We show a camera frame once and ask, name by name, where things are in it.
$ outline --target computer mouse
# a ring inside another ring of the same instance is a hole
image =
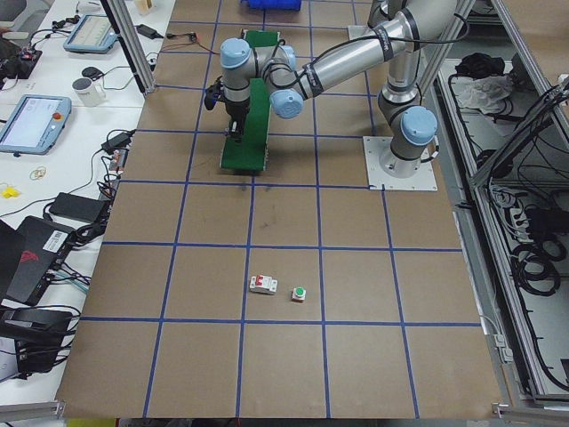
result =
[[[99,80],[101,77],[103,77],[105,75],[105,73],[103,73],[98,68],[87,67],[87,68],[84,68],[83,71],[81,71],[81,75],[83,77],[90,78],[94,82],[95,80]]]
[[[97,2],[83,1],[77,5],[77,11],[80,13],[97,12],[100,9],[100,4]]]

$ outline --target blue container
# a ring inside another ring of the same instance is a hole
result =
[[[249,0],[253,9],[301,9],[302,0]]]

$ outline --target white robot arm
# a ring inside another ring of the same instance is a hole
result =
[[[423,47],[419,41],[440,36],[453,19],[456,5],[457,0],[376,0],[361,37],[328,49],[300,69],[290,46],[253,49],[244,39],[230,38],[221,45],[222,78],[208,90],[205,106],[212,109],[217,98],[225,102],[232,118],[229,131],[238,138],[249,110],[252,78],[265,81],[277,115],[293,118],[306,99],[391,61],[388,81],[379,95],[381,112],[394,134],[389,159],[383,163],[388,173],[410,176],[437,130],[434,115],[417,106],[418,51]]]

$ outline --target white table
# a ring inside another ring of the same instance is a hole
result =
[[[134,4],[127,1],[133,23],[144,23],[160,34],[164,34],[175,0],[155,0],[155,8],[150,14],[140,16]],[[73,16],[76,2],[56,0],[45,16],[40,28],[50,28],[53,20],[62,20]],[[44,156],[23,155],[14,157],[9,153],[0,153],[0,182],[7,182],[21,192],[19,197],[4,199],[0,197],[0,215],[21,209],[38,199],[55,197],[60,192],[67,192],[87,183],[91,176],[91,157],[105,141],[107,133],[113,129],[134,129],[144,103],[135,82],[123,91],[108,91],[107,100],[96,108],[83,107],[76,97],[71,84],[81,77],[81,70],[94,66],[107,71],[116,66],[127,65],[119,43],[107,54],[77,54],[66,52],[62,48],[64,38],[54,36],[38,44],[44,52],[29,80],[20,80],[8,91],[0,92],[0,118],[6,119],[14,105],[26,93],[67,96],[72,100],[73,108],[57,143]],[[158,52],[162,39],[149,40],[140,37],[146,54]],[[109,76],[107,85],[120,86],[132,73],[122,68]],[[103,175],[103,166],[99,159],[93,160],[93,183],[74,193],[80,196],[96,198],[99,190],[96,181]],[[41,180],[33,181],[30,173],[39,166],[46,168],[46,175]],[[45,202],[37,203],[22,213],[3,218],[3,221],[16,228],[28,215],[41,216]],[[69,225],[83,225],[78,222],[65,222]],[[81,251],[73,252],[67,262],[76,270],[90,275],[97,260],[101,238],[93,241]],[[38,305],[67,304],[82,309],[85,295],[73,285],[49,286]],[[48,374],[33,374],[27,381],[8,380],[0,383],[0,406],[24,403],[52,401],[59,388],[65,364],[55,367]]]

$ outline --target green conveyor belt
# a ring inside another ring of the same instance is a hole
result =
[[[247,31],[245,40],[251,47],[274,46],[278,33],[271,31]],[[241,140],[228,137],[225,140],[220,166],[238,171],[264,171],[267,162],[267,134],[270,103],[264,82],[251,80],[251,109],[247,115]]]

